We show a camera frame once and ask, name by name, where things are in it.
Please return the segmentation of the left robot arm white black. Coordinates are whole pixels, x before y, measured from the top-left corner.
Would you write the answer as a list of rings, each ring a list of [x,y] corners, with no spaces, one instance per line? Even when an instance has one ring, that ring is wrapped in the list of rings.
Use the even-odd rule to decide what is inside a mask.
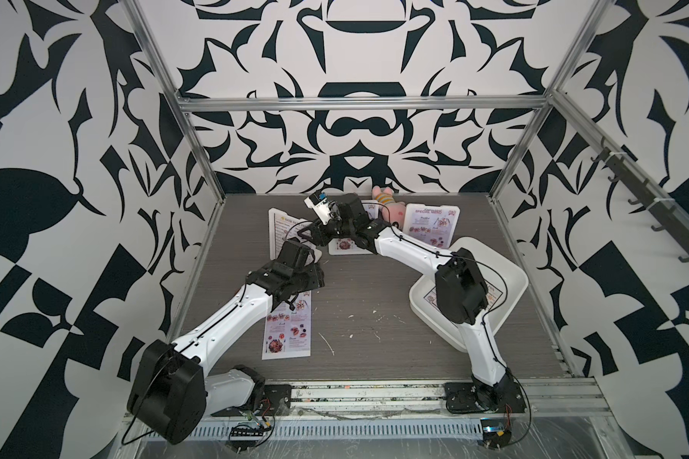
[[[238,292],[202,324],[173,342],[149,344],[126,405],[134,420],[177,445],[206,416],[228,409],[257,411],[265,384],[258,372],[244,365],[217,376],[211,371],[277,307],[323,287],[320,256],[296,238],[286,240],[278,257],[249,273]]]

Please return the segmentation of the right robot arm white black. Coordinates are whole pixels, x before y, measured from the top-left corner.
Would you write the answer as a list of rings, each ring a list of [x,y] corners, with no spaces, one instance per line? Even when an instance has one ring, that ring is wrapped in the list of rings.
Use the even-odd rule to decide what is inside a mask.
[[[430,247],[403,233],[381,217],[372,218],[361,199],[345,194],[334,199],[313,193],[304,204],[316,219],[298,231],[318,247],[335,238],[348,238],[363,250],[398,261],[424,275],[436,287],[436,303],[466,344],[471,382],[445,384],[446,409],[452,414],[525,413],[528,399],[521,383],[501,356],[488,317],[499,305],[489,305],[486,268],[467,249],[456,252]]]

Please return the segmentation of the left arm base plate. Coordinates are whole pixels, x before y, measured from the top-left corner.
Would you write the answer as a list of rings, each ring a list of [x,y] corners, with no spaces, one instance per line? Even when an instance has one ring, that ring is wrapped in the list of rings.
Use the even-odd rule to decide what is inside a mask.
[[[291,384],[266,384],[255,388],[249,401],[242,407],[229,407],[214,411],[212,417],[242,416],[253,413],[256,416],[285,415],[290,411],[293,386]]]

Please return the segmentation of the pink special menu sheet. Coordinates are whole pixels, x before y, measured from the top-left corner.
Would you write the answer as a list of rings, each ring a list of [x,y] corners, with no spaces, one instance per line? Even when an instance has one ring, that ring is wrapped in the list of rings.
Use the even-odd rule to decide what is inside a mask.
[[[264,361],[308,358],[311,355],[312,294],[304,292],[266,317]]]

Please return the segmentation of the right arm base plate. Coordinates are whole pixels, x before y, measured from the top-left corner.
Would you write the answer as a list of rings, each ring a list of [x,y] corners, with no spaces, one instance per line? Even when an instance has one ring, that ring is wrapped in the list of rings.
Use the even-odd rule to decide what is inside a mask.
[[[524,413],[526,398],[518,384],[488,386],[482,382],[446,382],[446,409],[451,414]]]

